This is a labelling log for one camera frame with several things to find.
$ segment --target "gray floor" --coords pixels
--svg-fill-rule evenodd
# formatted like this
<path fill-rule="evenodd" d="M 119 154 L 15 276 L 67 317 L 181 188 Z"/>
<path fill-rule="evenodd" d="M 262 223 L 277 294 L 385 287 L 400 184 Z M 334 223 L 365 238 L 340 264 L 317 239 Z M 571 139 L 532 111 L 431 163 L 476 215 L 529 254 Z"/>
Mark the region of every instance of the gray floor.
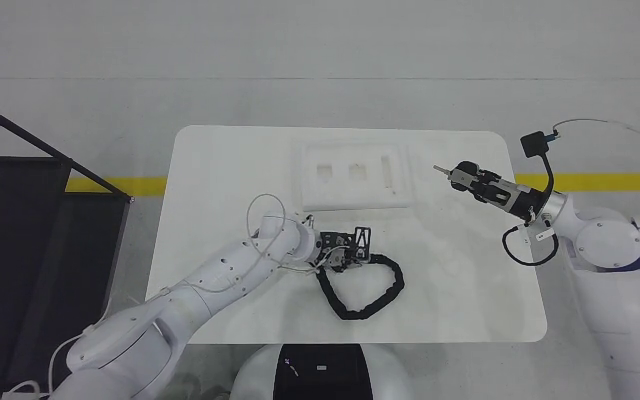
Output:
<path fill-rule="evenodd" d="M 521 135 L 576 116 L 640 125 L 638 18 L 635 0 L 5 0 L 0 111 L 106 176 L 166 175 L 191 124 L 491 130 L 516 172 L 541 172 Z M 564 133 L 558 172 L 640 169 L 637 135 Z M 0 135 L 0 154 L 32 151 Z M 577 194 L 627 214 L 638 200 Z M 161 207 L 132 206 L 116 310 L 144 296 Z M 561 265 L 538 276 L 540 342 L 393 346 L 420 398 L 609 398 Z M 229 389 L 255 349 L 189 347 L 165 397 Z"/>

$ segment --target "black cable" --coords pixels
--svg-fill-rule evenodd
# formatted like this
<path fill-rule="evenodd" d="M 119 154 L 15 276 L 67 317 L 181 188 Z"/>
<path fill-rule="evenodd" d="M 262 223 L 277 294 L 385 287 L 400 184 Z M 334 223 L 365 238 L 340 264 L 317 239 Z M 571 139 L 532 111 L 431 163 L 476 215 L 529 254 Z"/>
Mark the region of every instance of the black cable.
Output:
<path fill-rule="evenodd" d="M 402 289 L 404 289 L 404 276 L 402 275 L 402 270 L 400 269 L 400 265 L 398 265 L 397 262 L 382 254 L 371 254 L 369 264 L 381 264 L 391 268 L 395 276 L 395 282 L 384 292 L 382 296 L 380 296 L 373 303 L 369 304 L 360 311 L 347 309 L 347 306 L 345 306 L 344 303 L 340 301 L 340 299 L 336 295 L 336 292 L 333 290 L 333 287 L 331 287 L 331 282 L 329 282 L 329 278 L 327 278 L 327 273 L 325 272 L 324 268 L 318 269 L 316 278 L 318 279 L 318 282 L 320 282 L 320 289 L 322 289 L 322 292 L 327 298 L 329 305 L 340 319 L 367 319 L 373 314 L 382 310 L 393 300 L 395 300 Z"/>
<path fill-rule="evenodd" d="M 538 209 L 534 210 L 536 215 L 540 211 L 542 211 L 542 207 L 544 207 L 544 205 L 547 204 L 547 200 L 549 200 L 549 197 L 551 197 L 551 192 L 553 192 L 553 186 L 555 185 L 555 178 L 553 177 L 553 171 L 551 170 L 551 165 L 549 164 L 549 159 L 547 158 L 547 155 L 541 154 L 540 158 L 542 158 L 542 162 L 544 163 L 544 169 L 547 171 L 548 181 L 547 181 L 547 187 L 545 187 L 544 191 L 542 192 L 542 194 L 544 195 L 543 200 L 538 205 Z"/>
<path fill-rule="evenodd" d="M 547 228 L 551 228 L 551 223 L 549 223 L 549 221 L 544 221 L 544 224 L 547 226 Z M 508 231 L 506 231 L 504 233 L 504 235 L 502 235 L 502 247 L 504 247 L 504 251 L 507 253 L 507 255 L 509 257 L 511 257 L 511 259 L 515 262 L 517 262 L 520 265 L 524 265 L 527 267 L 537 267 L 539 265 L 542 265 L 544 263 L 546 263 L 547 261 L 551 260 L 553 257 L 555 257 L 556 253 L 558 253 L 558 249 L 560 248 L 560 241 L 558 240 L 558 235 L 556 235 L 555 233 L 553 234 L 553 236 L 551 236 L 553 238 L 553 250 L 551 251 L 551 253 L 545 257 L 544 260 L 542 261 L 536 261 L 536 262 L 526 262 L 526 261 L 522 261 L 518 258 L 516 258 L 516 256 L 514 256 L 511 251 L 509 251 L 509 247 L 507 246 L 507 236 L 509 236 L 510 234 L 512 234 L 513 232 L 517 231 L 518 227 L 514 226 L 513 228 L 509 229 Z"/>

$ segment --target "table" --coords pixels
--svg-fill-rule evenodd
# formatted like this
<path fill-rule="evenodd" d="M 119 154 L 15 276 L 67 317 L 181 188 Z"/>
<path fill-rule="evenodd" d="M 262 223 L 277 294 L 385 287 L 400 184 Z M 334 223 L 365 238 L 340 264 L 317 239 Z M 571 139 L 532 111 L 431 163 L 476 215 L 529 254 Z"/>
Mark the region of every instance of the table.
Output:
<path fill-rule="evenodd" d="M 230 238 L 245 237 L 246 209 L 257 194 L 276 194 L 288 212 L 301 210 L 301 143 L 327 140 L 394 143 L 405 152 L 410 207 L 314 213 L 319 230 L 371 227 L 372 252 L 400 264 L 405 290 L 368 320 L 343 321 L 314 276 L 281 269 L 214 316 L 190 343 L 531 342 L 544 336 L 536 272 L 512 262 L 500 242 L 519 221 L 451 189 L 432 169 L 470 160 L 513 180 L 506 144 L 492 132 L 186 127 L 175 140 L 147 298 L 187 276 Z M 253 227 L 268 210 L 279 206 L 269 198 L 256 203 Z M 513 251 L 531 259 L 518 235 L 511 236 Z M 393 275 L 369 265 L 330 279 L 343 302 L 360 309 Z"/>

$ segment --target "yellow floor line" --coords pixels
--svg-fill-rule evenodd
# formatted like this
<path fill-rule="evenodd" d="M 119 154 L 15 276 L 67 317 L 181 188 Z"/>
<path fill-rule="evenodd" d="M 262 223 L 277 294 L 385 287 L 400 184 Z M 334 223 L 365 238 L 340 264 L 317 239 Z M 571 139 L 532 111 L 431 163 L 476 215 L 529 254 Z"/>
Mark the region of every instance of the yellow floor line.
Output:
<path fill-rule="evenodd" d="M 559 192 L 631 192 L 640 191 L 640 173 L 636 174 L 556 174 L 555 190 Z M 107 181 L 126 193 L 141 196 L 164 196 L 166 176 L 112 177 Z M 516 182 L 544 189 L 545 174 L 516 174 Z M 67 192 L 106 192 L 101 186 L 84 177 L 73 177 Z"/>

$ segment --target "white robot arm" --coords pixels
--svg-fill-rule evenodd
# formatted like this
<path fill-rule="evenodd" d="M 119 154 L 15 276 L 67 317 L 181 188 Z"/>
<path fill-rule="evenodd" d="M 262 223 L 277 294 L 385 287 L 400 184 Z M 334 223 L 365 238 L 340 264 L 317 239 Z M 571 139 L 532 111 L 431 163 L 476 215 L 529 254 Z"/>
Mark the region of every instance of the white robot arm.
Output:
<path fill-rule="evenodd" d="M 90 326 L 67 354 L 72 374 L 56 400 L 152 399 L 185 346 L 211 317 L 264 282 L 278 266 L 314 260 L 318 232 L 295 218 L 263 217 L 257 237 L 229 243 L 176 285 Z"/>
<path fill-rule="evenodd" d="M 550 179 L 544 192 L 504 180 L 469 161 L 451 171 L 434 168 L 447 175 L 454 189 L 469 191 L 478 201 L 525 221 L 502 238 L 516 262 L 542 265 L 562 249 L 576 302 L 602 352 L 613 398 L 640 400 L 640 218 L 629 220 L 600 207 L 578 211 L 571 196 L 552 191 L 553 174 L 544 155 L 549 140 L 553 138 L 542 132 L 522 139 L 528 157 L 545 161 Z M 536 240 L 553 238 L 554 250 L 542 261 L 524 262 L 511 254 L 506 239 L 534 223 L 546 227 Z"/>

